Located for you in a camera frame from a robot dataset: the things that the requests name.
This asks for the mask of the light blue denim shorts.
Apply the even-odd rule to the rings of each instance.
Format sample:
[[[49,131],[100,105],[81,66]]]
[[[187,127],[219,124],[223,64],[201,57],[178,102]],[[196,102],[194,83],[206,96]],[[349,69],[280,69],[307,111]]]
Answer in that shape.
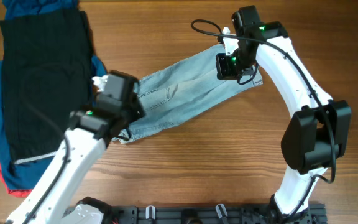
[[[214,45],[140,80],[138,98],[145,116],[120,135],[130,143],[179,126],[238,93],[263,84],[260,73],[245,85],[217,79],[216,55],[222,45]]]

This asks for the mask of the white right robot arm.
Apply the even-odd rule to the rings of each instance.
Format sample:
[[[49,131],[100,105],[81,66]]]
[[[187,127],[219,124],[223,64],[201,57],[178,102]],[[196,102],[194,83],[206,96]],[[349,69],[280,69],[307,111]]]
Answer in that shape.
[[[295,222],[307,216],[317,180],[335,179],[336,160],[346,150],[351,109],[313,80],[280,22],[262,22],[255,6],[240,8],[231,19],[236,33],[220,33],[225,51],[216,56],[217,78],[243,85],[242,77],[254,78],[262,67],[284,99],[291,116],[281,140],[287,169],[272,195],[268,219]]]

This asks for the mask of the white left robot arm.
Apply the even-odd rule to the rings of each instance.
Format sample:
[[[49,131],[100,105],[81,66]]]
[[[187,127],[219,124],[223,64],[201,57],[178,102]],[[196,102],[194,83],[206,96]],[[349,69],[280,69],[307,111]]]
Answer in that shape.
[[[29,108],[62,138],[56,154],[28,197],[8,216],[7,223],[60,223],[65,209],[93,164],[105,153],[111,140],[145,114],[137,97],[139,80],[111,71],[94,104],[70,114],[62,131],[44,114]]]

